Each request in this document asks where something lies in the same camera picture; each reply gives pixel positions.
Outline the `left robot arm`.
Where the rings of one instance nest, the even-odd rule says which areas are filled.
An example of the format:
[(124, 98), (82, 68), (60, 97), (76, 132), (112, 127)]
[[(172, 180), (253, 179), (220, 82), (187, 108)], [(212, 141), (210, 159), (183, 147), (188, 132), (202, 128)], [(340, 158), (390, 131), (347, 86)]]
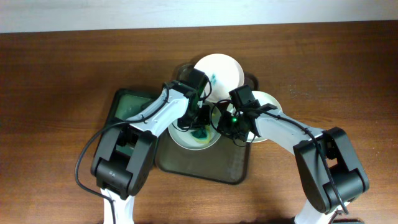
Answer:
[(160, 96), (147, 108), (126, 119), (113, 118), (85, 145), (100, 139), (91, 164), (104, 200), (105, 223), (133, 223), (134, 197), (153, 165), (159, 136), (174, 122), (191, 125), (205, 101), (209, 85), (201, 81), (165, 83)]

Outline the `green and yellow sponge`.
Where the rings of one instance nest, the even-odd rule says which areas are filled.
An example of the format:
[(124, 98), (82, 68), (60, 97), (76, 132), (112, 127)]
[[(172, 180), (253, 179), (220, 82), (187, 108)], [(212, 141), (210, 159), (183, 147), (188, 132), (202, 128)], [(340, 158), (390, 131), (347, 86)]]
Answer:
[(201, 144), (207, 144), (212, 139), (212, 132), (209, 125), (194, 129), (190, 135), (196, 142)]

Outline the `white plate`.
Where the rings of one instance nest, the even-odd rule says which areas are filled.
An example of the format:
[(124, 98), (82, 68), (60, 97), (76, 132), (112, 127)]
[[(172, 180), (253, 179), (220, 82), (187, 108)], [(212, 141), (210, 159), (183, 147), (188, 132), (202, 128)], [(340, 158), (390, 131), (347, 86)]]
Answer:
[(180, 131), (177, 128), (177, 120), (175, 120), (171, 125), (168, 126), (168, 130), (171, 138), (180, 147), (192, 151), (199, 151), (214, 145), (217, 142), (217, 140), (219, 140), (219, 138), (221, 137), (221, 134), (218, 131), (216, 131), (211, 124), (209, 126), (212, 132), (212, 139), (207, 144), (198, 143), (191, 137), (190, 133), (193, 131), (193, 129), (190, 129), (188, 131)]
[[(270, 94), (265, 93), (263, 91), (252, 91), (252, 94), (254, 95), (255, 99), (257, 99), (259, 101), (261, 106), (269, 103), (269, 104), (276, 106), (278, 109), (282, 110), (280, 103)], [(261, 136), (260, 137), (254, 136), (254, 134), (252, 132), (248, 133), (247, 142), (257, 143), (257, 142), (263, 142), (266, 140), (267, 140), (267, 138), (264, 138)]]
[(209, 78), (212, 91), (206, 99), (212, 103), (229, 98), (229, 92), (244, 84), (244, 72), (240, 64), (229, 55), (210, 54), (194, 65)]

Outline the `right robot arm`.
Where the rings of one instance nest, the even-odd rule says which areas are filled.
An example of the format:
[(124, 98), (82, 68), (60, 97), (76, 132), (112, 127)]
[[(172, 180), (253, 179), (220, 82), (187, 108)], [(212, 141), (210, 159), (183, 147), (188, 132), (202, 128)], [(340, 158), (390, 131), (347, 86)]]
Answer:
[(346, 132), (313, 128), (266, 104), (225, 111), (216, 130), (232, 140), (248, 133), (277, 143), (294, 155), (307, 198), (290, 223), (332, 223), (348, 204), (369, 190), (369, 179)]

